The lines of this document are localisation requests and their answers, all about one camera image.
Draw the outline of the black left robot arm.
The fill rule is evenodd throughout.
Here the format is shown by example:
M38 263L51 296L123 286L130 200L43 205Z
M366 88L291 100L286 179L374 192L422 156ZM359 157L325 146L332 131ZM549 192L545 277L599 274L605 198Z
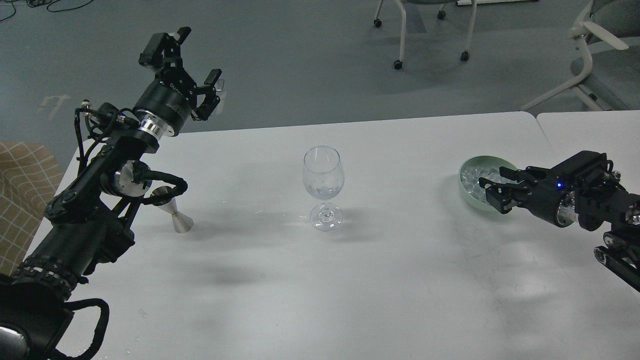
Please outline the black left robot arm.
M163 136L178 136L185 121L206 121L220 104L212 69L198 85L183 66L181 46L191 28L151 36L139 56L154 79L132 109L87 101L74 112L78 173L43 214L52 229L11 275L1 277L1 358L68 360L57 349L75 312L99 309L93 339L78 360L101 348L109 305L100 298L70 301L98 264L114 263L135 244L131 225L142 205L167 205L187 191L173 174L151 170L144 154L156 153Z

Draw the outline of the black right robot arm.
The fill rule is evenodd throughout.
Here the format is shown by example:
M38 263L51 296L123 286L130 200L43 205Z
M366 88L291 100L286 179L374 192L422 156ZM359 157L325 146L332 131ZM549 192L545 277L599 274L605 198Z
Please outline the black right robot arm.
M525 208L554 226L578 223L586 231L609 223L604 245L594 248L594 257L634 290L640 289L640 197L621 185L606 153L583 150L552 168L501 166L499 173L508 183L482 177L478 184L500 214Z

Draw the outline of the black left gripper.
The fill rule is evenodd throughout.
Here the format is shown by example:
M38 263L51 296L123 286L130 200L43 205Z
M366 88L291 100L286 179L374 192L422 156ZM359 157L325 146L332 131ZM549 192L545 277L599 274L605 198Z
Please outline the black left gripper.
M133 108L137 117L151 113L167 124L172 137L178 136L191 114L194 121L207 121L221 102L217 82L222 69L210 71L202 86L197 86L183 66L181 45L192 32L189 26L176 33L160 32L151 36L138 64L154 72L149 84ZM200 105L197 98L204 95Z

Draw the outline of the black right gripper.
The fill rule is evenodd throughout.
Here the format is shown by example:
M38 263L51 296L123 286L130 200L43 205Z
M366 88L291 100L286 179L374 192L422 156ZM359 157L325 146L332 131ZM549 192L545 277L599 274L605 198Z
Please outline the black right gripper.
M522 207L535 217L560 228L576 221L575 192L555 168L528 166L523 170L505 166L500 176L517 183L498 183L481 177L478 184L485 190L486 201L499 214Z

